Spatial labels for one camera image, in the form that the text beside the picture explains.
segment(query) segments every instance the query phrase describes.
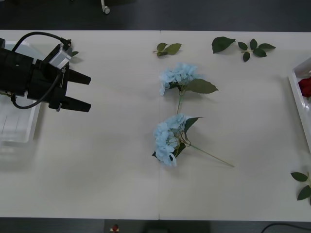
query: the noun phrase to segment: dark floor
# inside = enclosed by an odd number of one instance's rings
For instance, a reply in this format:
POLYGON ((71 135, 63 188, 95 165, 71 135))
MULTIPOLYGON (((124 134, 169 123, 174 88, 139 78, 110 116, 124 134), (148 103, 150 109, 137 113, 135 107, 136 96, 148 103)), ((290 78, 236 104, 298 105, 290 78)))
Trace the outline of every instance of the dark floor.
POLYGON ((0 29, 311 32, 310 0, 5 0, 0 29))
MULTIPOLYGON (((310 0, 5 0, 0 30, 189 30, 311 32, 310 0)), ((170 228, 171 233, 260 233, 265 222, 176 222, 0 218, 0 233, 120 233, 170 228)), ((310 227, 311 223, 298 223, 310 227)), ((267 233, 302 233, 273 227, 267 233)))
MULTIPOLYGON (((260 233, 268 222, 236 221, 140 221, 56 218, 0 218, 1 233, 260 233)), ((311 228, 311 223, 292 223, 311 228)), ((306 233, 286 226, 273 226, 265 233, 306 233)))

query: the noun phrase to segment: blue hydrangea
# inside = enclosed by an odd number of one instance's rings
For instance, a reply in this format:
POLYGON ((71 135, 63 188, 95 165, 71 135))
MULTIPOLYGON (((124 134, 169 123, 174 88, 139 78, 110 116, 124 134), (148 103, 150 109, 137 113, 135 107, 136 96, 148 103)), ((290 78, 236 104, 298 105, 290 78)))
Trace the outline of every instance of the blue hydrangea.
POLYGON ((166 89, 170 88, 170 83, 179 83, 186 85, 194 79, 202 78, 201 75, 197 74, 198 67, 186 63, 177 63, 174 70, 167 69, 160 75, 161 88, 160 94, 163 96, 166 89))
POLYGON ((180 143, 178 132, 184 130, 188 118, 190 117, 182 113, 174 115, 158 124, 154 132, 155 156, 165 165, 176 166, 177 164, 173 152, 180 143))

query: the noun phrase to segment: white container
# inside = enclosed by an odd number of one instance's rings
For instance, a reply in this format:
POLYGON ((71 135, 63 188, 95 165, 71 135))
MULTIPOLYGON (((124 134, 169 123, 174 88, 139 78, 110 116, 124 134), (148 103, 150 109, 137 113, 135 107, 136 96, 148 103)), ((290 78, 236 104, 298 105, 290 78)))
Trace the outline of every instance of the white container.
POLYGON ((294 65, 288 76, 309 150, 311 151, 311 102, 302 96, 298 84, 300 80, 309 77, 311 77, 311 57, 304 59, 303 61, 297 63, 297 65, 294 65))
MULTIPOLYGON (((5 48, 11 50, 16 42, 6 41, 5 48)), ((23 42, 17 49, 18 53, 43 60, 44 56, 27 42, 23 42)), ((21 106, 32 104, 33 100, 17 97, 21 106)), ((16 108, 11 99, 0 95, 0 146, 23 147, 32 141, 38 118, 40 104, 31 109, 16 108)))

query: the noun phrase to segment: red rose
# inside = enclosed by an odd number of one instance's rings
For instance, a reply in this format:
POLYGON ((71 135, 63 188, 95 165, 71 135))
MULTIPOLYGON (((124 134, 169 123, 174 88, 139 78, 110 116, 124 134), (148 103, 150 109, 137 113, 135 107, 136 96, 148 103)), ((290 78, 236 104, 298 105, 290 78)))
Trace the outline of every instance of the red rose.
POLYGON ((311 77, 299 81, 299 87, 304 97, 311 97, 311 77))

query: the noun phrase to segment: green leaf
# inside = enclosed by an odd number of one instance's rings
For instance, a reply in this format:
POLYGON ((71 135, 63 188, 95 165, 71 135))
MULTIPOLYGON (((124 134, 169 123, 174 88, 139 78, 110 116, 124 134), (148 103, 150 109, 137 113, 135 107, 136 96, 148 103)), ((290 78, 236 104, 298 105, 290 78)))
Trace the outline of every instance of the green leaf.
POLYGON ((171 44, 170 46, 168 46, 164 51, 168 52, 169 55, 175 55, 179 49, 181 47, 181 44, 171 44))
POLYGON ((184 148, 186 148, 186 145, 184 143, 180 143, 179 148, 178 149, 176 148, 173 152, 173 155, 175 156, 175 158, 179 156, 179 154, 183 151, 184 148))
POLYGON ((167 46, 167 44, 165 44, 165 43, 160 43, 160 44, 157 45, 156 49, 157 49, 158 51, 163 51, 163 50, 165 49, 166 46, 167 46))
POLYGON ((245 52, 243 55, 243 61, 247 62, 250 57, 251 57, 251 54, 249 52, 245 52))
POLYGON ((262 49, 254 49, 253 53, 258 57, 266 57, 267 54, 262 49))
POLYGON ((186 91, 193 91, 200 94, 210 94, 218 91, 218 89, 208 81, 203 79, 194 79, 188 83, 186 91))
POLYGON ((311 188, 309 185, 307 185, 300 191, 297 200, 303 200, 310 196, 311 196, 311 188))
POLYGON ((74 57, 74 56, 77 55, 78 53, 79 53, 79 52, 77 52, 77 51, 72 52, 71 57, 74 57))
POLYGON ((181 91, 181 86, 177 82, 175 82, 175 83, 170 82, 169 84, 170 84, 170 88, 169 89, 173 89, 173 88, 177 87, 178 90, 181 91))
POLYGON ((302 174, 300 172, 293 172, 291 173, 292 177, 300 182, 305 182, 307 181, 308 177, 305 174, 302 174))
POLYGON ((251 50, 254 50, 255 48, 257 48, 257 41, 255 39, 251 40, 250 46, 251 46, 251 50))
POLYGON ((243 42, 239 42, 238 45, 239 45, 241 50, 247 50, 248 49, 248 46, 243 42))
POLYGON ((269 44, 261 44, 258 46, 259 49, 262 50, 273 50, 275 49, 275 47, 273 45, 269 45, 269 44))
POLYGON ((213 47, 213 53, 224 51, 226 48, 228 48, 235 39, 230 39, 225 36, 216 37, 213 40, 212 47, 213 47))
POLYGON ((164 55, 167 55, 168 53, 167 52, 157 52, 157 56, 158 57, 161 57, 161 56, 164 56, 164 55))
POLYGON ((194 117, 194 118, 189 118, 188 120, 186 120, 185 129, 184 129, 186 140, 188 140, 188 137, 187 137, 187 131, 188 131, 188 129, 189 129, 199 118, 202 118, 202 117, 194 117))

